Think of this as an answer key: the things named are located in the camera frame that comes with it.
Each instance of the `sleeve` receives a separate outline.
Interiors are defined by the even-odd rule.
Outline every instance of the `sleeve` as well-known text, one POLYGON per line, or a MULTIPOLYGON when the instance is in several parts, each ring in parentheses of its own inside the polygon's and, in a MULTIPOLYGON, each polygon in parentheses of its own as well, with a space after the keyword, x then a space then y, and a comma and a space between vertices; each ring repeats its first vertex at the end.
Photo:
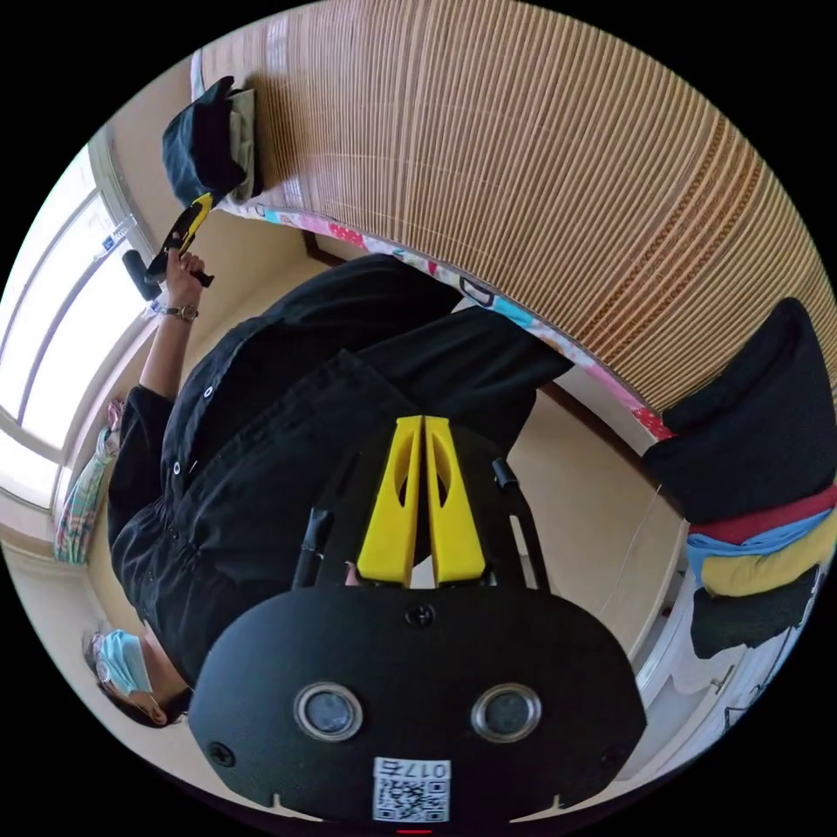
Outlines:
POLYGON ((160 497, 163 435, 174 403, 144 386, 135 386, 125 402, 119 454, 107 489, 107 542, 126 523, 160 497))

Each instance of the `face mask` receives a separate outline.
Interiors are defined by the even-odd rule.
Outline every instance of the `face mask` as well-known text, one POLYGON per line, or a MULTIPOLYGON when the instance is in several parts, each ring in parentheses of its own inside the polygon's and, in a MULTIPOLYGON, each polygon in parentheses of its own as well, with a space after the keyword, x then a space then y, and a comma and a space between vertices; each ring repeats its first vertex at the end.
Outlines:
POLYGON ((124 630, 113 630, 102 638, 96 673, 102 683, 112 683, 126 698, 132 691, 151 692, 140 639, 124 630))

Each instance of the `screw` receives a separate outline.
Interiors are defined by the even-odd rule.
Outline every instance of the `screw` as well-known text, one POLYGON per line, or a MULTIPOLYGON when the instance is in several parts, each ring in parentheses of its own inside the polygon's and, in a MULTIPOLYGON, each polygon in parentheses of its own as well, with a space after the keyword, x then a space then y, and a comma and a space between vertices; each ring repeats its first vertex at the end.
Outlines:
POLYGON ((235 755, 225 744, 220 741, 213 741, 209 745, 209 757, 219 767, 232 767, 235 764, 235 755))
POLYGON ((405 614, 407 623, 416 628, 427 628, 433 621, 433 608, 429 604, 414 604, 405 614))

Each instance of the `hand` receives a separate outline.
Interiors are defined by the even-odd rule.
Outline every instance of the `hand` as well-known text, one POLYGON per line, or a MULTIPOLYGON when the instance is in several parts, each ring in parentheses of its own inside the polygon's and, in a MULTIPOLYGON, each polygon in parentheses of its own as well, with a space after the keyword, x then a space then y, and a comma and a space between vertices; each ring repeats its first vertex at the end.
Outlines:
POLYGON ((194 276, 204 269, 203 261, 196 255, 184 253, 180 255, 177 247, 168 251, 166 265, 166 287, 168 289, 169 304, 175 308, 183 305, 194 305, 197 308, 201 301, 203 285, 194 276))

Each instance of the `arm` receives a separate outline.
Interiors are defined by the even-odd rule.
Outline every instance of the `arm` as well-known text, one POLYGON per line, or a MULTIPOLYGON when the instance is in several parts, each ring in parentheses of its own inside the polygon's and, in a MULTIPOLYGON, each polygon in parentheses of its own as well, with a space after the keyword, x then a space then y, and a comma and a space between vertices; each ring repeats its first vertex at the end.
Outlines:
MULTIPOLYGON (((197 307, 203 288, 192 270, 203 270, 197 256, 186 254, 180 259, 176 250, 169 251, 166 284, 172 307, 197 307)), ((128 393, 119 456, 107 490, 107 540, 111 550, 126 523, 160 497, 163 436, 180 389, 190 331, 191 323, 177 316, 162 317, 139 386, 128 393)))
MULTIPOLYGON (((197 308, 203 288, 192 274, 203 268, 204 264, 197 256, 187 253, 180 259, 175 249, 168 251, 166 286, 172 307, 194 305, 197 308)), ((183 358, 191 331, 192 324, 178 316, 162 317, 146 365, 139 376, 140 386, 174 402, 180 390, 183 358)))

